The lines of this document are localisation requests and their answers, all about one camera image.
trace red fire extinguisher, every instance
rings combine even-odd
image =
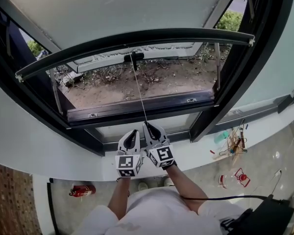
[[[73,186],[69,195],[78,198],[78,197],[94,194],[95,192],[96,192],[96,188],[93,185]]]

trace green bush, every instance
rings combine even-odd
[[[27,42],[27,45],[31,52],[34,54],[35,57],[37,57],[44,48],[42,48],[38,43],[36,43],[34,40],[30,40]]]
[[[216,29],[238,31],[243,15],[239,12],[227,10],[218,22]]]

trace black window frame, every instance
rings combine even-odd
[[[158,107],[157,109],[147,109],[148,119],[198,113],[197,120],[188,131],[168,134],[171,142],[186,139],[195,142],[208,134],[244,94],[269,59],[283,32],[293,0],[252,1],[255,17],[251,19],[249,4],[247,4],[239,31],[254,35],[256,42],[253,46],[248,46],[249,43],[245,40],[245,46],[232,47],[220,74],[221,80],[219,90],[216,88],[215,84],[212,91],[173,94],[154,99],[144,99],[147,108],[148,101],[151,102],[151,104],[157,103],[157,100],[163,103],[162,107]],[[89,118],[88,114],[94,113],[94,108],[84,110],[75,109],[65,96],[58,91],[61,105],[64,106],[65,111],[64,115],[61,115],[57,110],[50,78],[44,72],[50,69],[50,67],[55,67],[59,64],[56,59],[53,59],[59,55],[62,55],[61,63],[63,63],[63,57],[65,57],[65,62],[68,62],[77,59],[76,57],[81,58],[96,53],[94,51],[94,42],[91,41],[82,44],[84,45],[84,49],[83,53],[80,53],[80,55],[77,53],[80,51],[80,47],[73,47],[71,52],[65,53],[60,51],[47,56],[47,58],[42,59],[42,62],[46,62],[41,66],[42,69],[37,69],[34,76],[28,76],[26,80],[19,82],[15,77],[15,73],[20,75],[21,72],[19,71],[22,69],[25,69],[23,71],[28,71],[33,69],[33,67],[37,68],[37,64],[41,65],[42,62],[37,61],[33,63],[33,61],[35,61],[33,59],[34,57],[18,30],[19,26],[16,22],[12,21],[12,19],[5,17],[6,16],[0,13],[0,20],[2,21],[0,23],[0,86],[3,90],[25,110],[39,119],[39,121],[85,149],[100,156],[104,156],[105,151],[116,150],[117,146],[115,142],[103,143],[101,134],[95,128],[86,128],[90,126],[99,127],[143,121],[145,117],[143,110],[139,109],[140,101],[117,103],[119,106],[124,105],[124,107],[113,107],[112,105],[99,106],[96,108],[98,109],[101,107],[102,111],[107,111],[107,107],[110,107],[111,111],[117,112],[110,115],[106,114],[102,116],[102,118]],[[210,34],[220,33],[218,30],[211,29],[205,29],[201,33],[198,29],[173,30],[175,30],[176,36],[179,36],[179,41],[177,41],[177,37],[172,38],[172,31],[168,30],[144,31],[140,37],[144,43],[153,41],[153,43],[156,44],[164,43],[163,40],[160,39],[166,39],[166,43],[168,43],[169,38],[171,38],[171,43],[202,42],[205,37],[204,34],[209,32],[211,32]],[[119,48],[120,45],[118,44],[123,44],[125,39],[137,39],[137,32],[135,34],[127,33],[127,35],[122,35],[123,36],[117,35],[108,37],[109,41],[107,41],[107,38],[105,40],[101,39],[101,43],[106,47],[111,47],[111,44],[115,41],[117,44],[114,44],[114,48]],[[231,38],[233,34],[226,33],[225,36]],[[206,37],[206,40],[218,39],[220,43],[227,42],[223,41],[222,37],[224,40],[224,35],[209,35]],[[9,42],[11,56],[7,54],[7,42]],[[186,103],[185,101],[192,98],[192,96],[193,98],[198,98],[198,100],[196,100],[196,102]],[[133,113],[133,111],[126,111],[126,108],[132,107],[136,109],[134,111],[135,113]]]

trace soil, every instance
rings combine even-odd
[[[224,50],[225,48],[220,47],[221,58]],[[139,69],[136,71],[136,76],[142,98],[211,89],[217,76],[214,49],[209,49],[204,59],[138,61]],[[135,74],[131,65],[116,65],[114,69],[117,69],[114,73],[117,75],[112,81],[109,81],[112,77],[110,75],[102,77],[92,73],[91,85],[87,83],[85,85],[83,81],[79,81],[75,82],[74,87],[67,88],[62,85],[60,90],[76,108],[139,99]]]

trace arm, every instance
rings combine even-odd
[[[129,189],[130,178],[120,178],[113,195],[109,202],[108,208],[118,217],[122,219],[126,214],[127,193]]]
[[[203,190],[190,180],[176,165],[172,165],[167,169],[169,177],[172,179],[178,193],[188,198],[208,198]],[[183,199],[186,206],[191,210],[198,212],[198,208],[205,200],[186,200]]]

